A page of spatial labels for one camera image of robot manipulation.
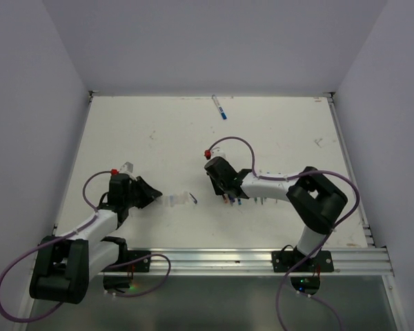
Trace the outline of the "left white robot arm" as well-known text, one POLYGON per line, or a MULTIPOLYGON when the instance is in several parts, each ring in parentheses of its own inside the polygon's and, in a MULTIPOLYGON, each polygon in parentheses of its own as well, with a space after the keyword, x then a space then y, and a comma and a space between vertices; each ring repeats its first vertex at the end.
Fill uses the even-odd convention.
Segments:
POLYGON ((70 236, 46 236, 30 281, 33 299, 80 303, 90 280, 103 271, 148 272, 150 253, 129 250, 125 239, 112 233, 128 218, 131 208, 143 209, 162 196, 141 177, 113 173, 97 212, 70 236))

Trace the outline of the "blue capped pen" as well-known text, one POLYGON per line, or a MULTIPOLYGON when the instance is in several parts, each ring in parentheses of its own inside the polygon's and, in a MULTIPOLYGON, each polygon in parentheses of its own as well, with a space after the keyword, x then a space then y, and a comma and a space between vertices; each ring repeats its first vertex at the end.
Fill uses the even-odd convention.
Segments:
POLYGON ((222 108, 219 99, 213 94, 211 99, 213 100, 213 103, 215 104, 215 107, 218 109, 221 117, 223 120, 227 120, 226 113, 224 112, 224 109, 222 108))

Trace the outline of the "dark blue pen cap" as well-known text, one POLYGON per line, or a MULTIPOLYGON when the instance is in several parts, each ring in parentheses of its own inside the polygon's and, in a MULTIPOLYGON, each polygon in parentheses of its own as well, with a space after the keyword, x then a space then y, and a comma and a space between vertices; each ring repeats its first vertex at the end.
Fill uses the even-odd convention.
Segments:
POLYGON ((195 198, 195 196, 192 193, 189 192, 189 196, 192 199, 192 201, 193 201, 194 204, 197 204, 198 203, 197 199, 195 198))

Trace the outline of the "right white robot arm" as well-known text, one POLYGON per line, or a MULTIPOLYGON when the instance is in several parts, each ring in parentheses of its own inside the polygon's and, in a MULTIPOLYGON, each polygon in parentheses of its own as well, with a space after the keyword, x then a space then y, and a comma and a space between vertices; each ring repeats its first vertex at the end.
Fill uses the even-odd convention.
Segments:
POLYGON ((304 230, 295 246, 293 261, 300 270, 310 270, 318 262, 322 241, 331 233, 345 208, 347 196, 314 167, 307 167, 292 179, 258 179, 250 169, 236 171, 221 157, 211 157, 204 166, 215 193, 233 199, 267 198, 289 202, 304 230))

